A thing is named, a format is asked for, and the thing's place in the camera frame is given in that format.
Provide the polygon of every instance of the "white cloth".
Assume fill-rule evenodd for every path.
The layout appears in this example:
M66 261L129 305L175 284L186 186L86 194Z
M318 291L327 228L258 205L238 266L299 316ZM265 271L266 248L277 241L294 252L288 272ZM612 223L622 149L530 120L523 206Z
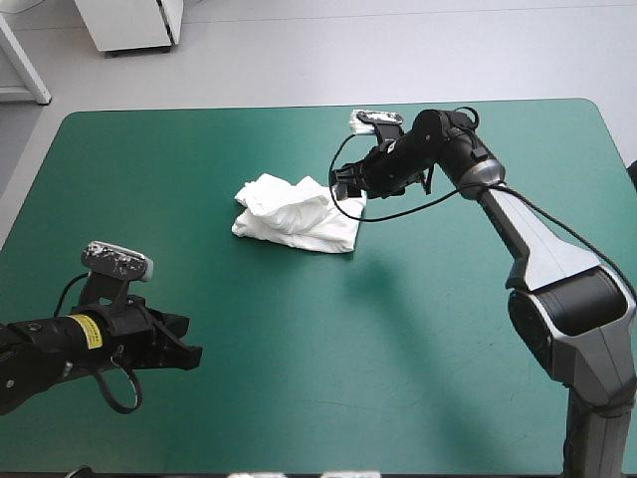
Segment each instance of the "white cloth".
M246 182L235 199L246 210L235 220L232 232L290 247L320 252L354 250L358 221L343 216L333 205L329 189L311 177L297 185L270 174ZM360 217L365 198L339 201L349 215Z

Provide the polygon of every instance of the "gray floor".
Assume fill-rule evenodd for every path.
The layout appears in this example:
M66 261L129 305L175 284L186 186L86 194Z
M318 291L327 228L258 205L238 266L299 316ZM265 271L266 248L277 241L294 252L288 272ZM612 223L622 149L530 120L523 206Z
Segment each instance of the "gray floor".
M577 97L637 159L634 0L186 0L172 53L113 59L72 0L7 20L54 99L0 107L0 245L75 111Z

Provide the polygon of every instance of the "green table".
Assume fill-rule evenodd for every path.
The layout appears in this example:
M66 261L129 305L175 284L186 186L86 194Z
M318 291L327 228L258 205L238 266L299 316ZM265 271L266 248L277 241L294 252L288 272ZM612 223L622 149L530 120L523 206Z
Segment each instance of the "green table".
M411 124L424 108L456 106L376 108ZM471 106L509 183L637 281L637 196L597 108ZM244 181L270 172L325 182L351 108L64 121L0 253L2 321L48 317L83 272L81 250L100 239L154 259L153 281L134 290L191 317L187 342L204 356L191 372L141 372L146 401L131 416L107 408L89 378L33 397L0 418L0 470L560 469L567 393L510 323L503 286L512 260L476 204L456 196L364 224L346 255L231 234ZM352 141L342 160L361 158L372 141ZM434 195L450 188L437 174ZM367 216L423 202L418 189L371 202ZM637 470L636 429L628 471Z

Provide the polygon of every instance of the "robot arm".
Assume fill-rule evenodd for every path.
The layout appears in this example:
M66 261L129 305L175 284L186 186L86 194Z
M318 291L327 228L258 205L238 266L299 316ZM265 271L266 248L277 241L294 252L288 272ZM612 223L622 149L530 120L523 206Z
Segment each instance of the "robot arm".
M82 254L91 269L80 303L68 316L0 325L0 414L56 383L92 375L108 405L119 413L141 406L136 368L191 369L202 350L179 338L186 317L150 309L128 294L132 281L147 281L152 261L142 254L104 242L92 242ZM102 373L120 368L135 390L127 407L110 394Z
M438 164L477 201L514 258L506 286L516 331L551 379L569 388L564 471L568 478L619 478L637 389L630 333L631 289L592 252L562 241L503 187L505 169L476 136L478 116L425 110L402 134L393 114L357 112L358 131L378 146L331 171L338 200L404 193L430 182Z

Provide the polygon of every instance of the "yellow label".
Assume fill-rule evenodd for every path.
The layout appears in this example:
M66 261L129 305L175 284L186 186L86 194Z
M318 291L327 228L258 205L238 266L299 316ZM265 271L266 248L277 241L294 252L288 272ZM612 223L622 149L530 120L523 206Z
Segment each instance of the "yellow label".
M102 334L96 321L84 314L72 314L69 316L82 327L84 335L87 337L87 346L90 349L99 349L102 346Z

